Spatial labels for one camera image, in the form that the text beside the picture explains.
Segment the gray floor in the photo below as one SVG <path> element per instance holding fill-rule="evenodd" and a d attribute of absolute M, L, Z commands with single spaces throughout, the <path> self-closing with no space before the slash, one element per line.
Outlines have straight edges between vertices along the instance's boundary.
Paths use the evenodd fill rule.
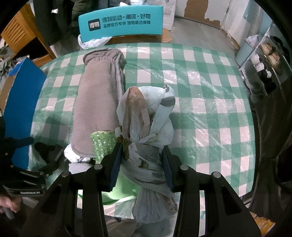
<path fill-rule="evenodd" d="M 220 51 L 235 58 L 235 47 L 229 42 L 222 31 L 194 21 L 174 18 L 173 29 L 170 32 L 171 43 Z"/>

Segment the bolt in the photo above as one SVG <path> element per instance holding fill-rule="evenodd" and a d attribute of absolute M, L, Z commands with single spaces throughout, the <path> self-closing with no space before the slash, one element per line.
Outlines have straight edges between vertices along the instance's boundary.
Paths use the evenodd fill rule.
<path fill-rule="evenodd" d="M 220 177 L 221 177 L 221 174 L 220 174 L 219 172 L 214 172 L 214 173 L 213 173 L 213 176 L 214 176 L 215 178 L 220 178 Z"/>
<path fill-rule="evenodd" d="M 94 166 L 94 169 L 96 170 L 101 170 L 102 169 L 102 164 L 97 164 Z"/>
<path fill-rule="evenodd" d="M 69 171 L 63 171 L 61 175 L 62 177 L 67 177 L 69 175 Z"/>
<path fill-rule="evenodd" d="M 188 170 L 188 169 L 189 169 L 189 167 L 188 167 L 187 165 L 181 165 L 180 168 L 181 168 L 182 170 Z"/>

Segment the green and white checkered tablecloth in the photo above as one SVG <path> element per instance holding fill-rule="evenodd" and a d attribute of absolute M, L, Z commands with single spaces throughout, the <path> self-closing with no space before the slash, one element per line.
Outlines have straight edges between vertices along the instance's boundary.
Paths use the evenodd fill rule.
<path fill-rule="evenodd" d="M 248 98 L 233 60 L 224 53 L 167 43 L 111 45 L 126 58 L 125 89 L 170 85 L 176 104 L 171 152 L 198 172 L 219 171 L 241 196 L 252 187 L 255 167 L 254 127 Z M 32 123 L 36 142 L 66 146 L 73 107 L 85 65 L 74 52 L 46 64 L 47 80 Z M 30 149 L 29 168 L 43 163 Z M 116 204 L 116 216 L 130 217 L 133 200 Z"/>

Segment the door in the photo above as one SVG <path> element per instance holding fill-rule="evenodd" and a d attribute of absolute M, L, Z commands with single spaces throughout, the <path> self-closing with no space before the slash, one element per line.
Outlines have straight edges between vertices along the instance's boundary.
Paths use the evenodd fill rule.
<path fill-rule="evenodd" d="M 184 17 L 220 28 L 230 0 L 187 0 Z"/>

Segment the human hand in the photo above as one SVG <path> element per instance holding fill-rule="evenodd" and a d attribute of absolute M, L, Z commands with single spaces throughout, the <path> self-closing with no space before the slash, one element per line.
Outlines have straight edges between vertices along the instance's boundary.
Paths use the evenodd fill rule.
<path fill-rule="evenodd" d="M 0 213 L 4 213 L 3 208 L 10 208 L 17 213 L 20 210 L 21 197 L 8 197 L 0 194 Z"/>

